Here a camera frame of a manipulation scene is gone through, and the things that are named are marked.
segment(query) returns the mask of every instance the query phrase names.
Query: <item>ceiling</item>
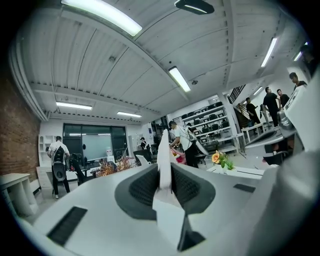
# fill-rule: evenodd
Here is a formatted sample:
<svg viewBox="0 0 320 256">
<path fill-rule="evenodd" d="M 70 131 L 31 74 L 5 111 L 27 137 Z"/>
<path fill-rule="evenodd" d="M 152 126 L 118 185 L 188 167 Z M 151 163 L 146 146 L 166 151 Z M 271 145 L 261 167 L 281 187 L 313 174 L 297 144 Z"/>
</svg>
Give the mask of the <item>ceiling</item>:
<svg viewBox="0 0 320 256">
<path fill-rule="evenodd" d="M 304 41 L 295 23 L 266 0 L 207 0 L 206 15 L 174 0 L 105 0 L 142 26 L 135 37 L 58 1 L 36 10 L 17 35 L 17 55 L 34 97 L 52 118 L 143 124 L 274 72 Z M 272 37 L 272 59 L 261 63 Z M 191 91 L 168 69 L 177 66 Z M 56 101 L 93 106 L 81 110 Z M 141 118 L 117 115 L 137 113 Z"/>
</svg>

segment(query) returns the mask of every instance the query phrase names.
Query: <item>flower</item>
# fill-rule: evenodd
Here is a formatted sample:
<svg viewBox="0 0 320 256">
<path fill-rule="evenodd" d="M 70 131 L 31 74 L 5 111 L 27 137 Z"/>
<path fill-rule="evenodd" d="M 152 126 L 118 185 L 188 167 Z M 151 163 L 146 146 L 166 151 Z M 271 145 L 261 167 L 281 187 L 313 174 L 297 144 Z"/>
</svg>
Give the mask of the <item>flower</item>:
<svg viewBox="0 0 320 256">
<path fill-rule="evenodd" d="M 218 151 L 215 152 L 215 154 L 212 155 L 212 162 L 214 162 L 215 164 L 219 164 L 220 160 L 219 160 L 219 153 Z"/>
</svg>

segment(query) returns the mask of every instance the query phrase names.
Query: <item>white table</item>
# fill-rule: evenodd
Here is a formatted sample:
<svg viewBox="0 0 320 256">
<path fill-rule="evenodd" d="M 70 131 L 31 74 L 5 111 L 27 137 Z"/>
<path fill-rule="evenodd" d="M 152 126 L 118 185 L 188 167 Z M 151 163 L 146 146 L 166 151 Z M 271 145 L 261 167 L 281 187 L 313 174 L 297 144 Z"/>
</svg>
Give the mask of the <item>white table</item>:
<svg viewBox="0 0 320 256">
<path fill-rule="evenodd" d="M 13 212 L 12 202 L 19 214 L 29 216 L 34 215 L 38 210 L 37 201 L 31 191 L 29 173 L 9 173 L 0 176 L 0 186 L 2 195 L 9 209 Z"/>
<path fill-rule="evenodd" d="M 262 127 L 263 132 L 266 131 L 265 128 L 264 128 L 264 124 L 263 124 L 263 123 L 255 124 L 255 125 L 252 126 L 252 127 L 242 128 L 241 131 L 242 131 L 243 133 L 246 132 L 246 135 L 247 135 L 248 140 L 249 140 L 249 142 L 250 142 L 251 140 L 250 140 L 250 136 L 249 136 L 249 131 L 257 128 L 257 132 L 258 132 L 258 136 L 259 136 L 259 135 L 260 135 L 260 132 L 259 132 L 259 129 L 258 129 L 259 127 Z"/>
<path fill-rule="evenodd" d="M 224 166 L 224 168 L 222 168 L 221 165 L 216 164 L 213 167 L 209 168 L 207 172 L 260 180 L 264 175 L 265 170 L 243 168 L 237 166 L 235 166 L 233 170 L 228 170 L 227 166 Z"/>
</svg>

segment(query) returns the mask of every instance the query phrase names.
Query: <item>whiteboard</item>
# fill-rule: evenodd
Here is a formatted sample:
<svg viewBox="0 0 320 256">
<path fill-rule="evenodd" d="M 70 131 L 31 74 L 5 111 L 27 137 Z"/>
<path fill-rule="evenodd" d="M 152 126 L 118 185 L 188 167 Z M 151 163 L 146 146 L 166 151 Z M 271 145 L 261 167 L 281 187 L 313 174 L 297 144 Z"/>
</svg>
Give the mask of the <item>whiteboard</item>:
<svg viewBox="0 0 320 256">
<path fill-rule="evenodd" d="M 107 150 L 112 151 L 111 135 L 82 135 L 83 158 L 87 161 L 106 158 Z"/>
</svg>

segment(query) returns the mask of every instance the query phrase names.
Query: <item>white t-shirt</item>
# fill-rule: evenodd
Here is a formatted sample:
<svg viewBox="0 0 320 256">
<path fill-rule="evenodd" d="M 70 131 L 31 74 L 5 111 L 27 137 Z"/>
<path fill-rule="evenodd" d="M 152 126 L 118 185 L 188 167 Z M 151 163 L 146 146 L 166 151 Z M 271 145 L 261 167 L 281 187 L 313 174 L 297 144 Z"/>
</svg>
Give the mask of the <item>white t-shirt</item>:
<svg viewBox="0 0 320 256">
<path fill-rule="evenodd" d="M 66 158 L 66 153 L 69 153 L 69 150 L 65 144 L 63 144 L 61 141 L 56 141 L 52 142 L 50 144 L 49 150 L 51 151 L 51 165 L 54 165 L 54 154 L 58 148 L 63 148 L 64 150 L 64 156 L 63 156 L 63 164 L 65 164 L 65 158 Z"/>
<path fill-rule="evenodd" d="M 184 151 L 191 147 L 192 142 L 190 141 L 190 136 L 185 128 L 177 125 L 174 129 L 174 135 L 180 137 L 180 142 Z"/>
</svg>

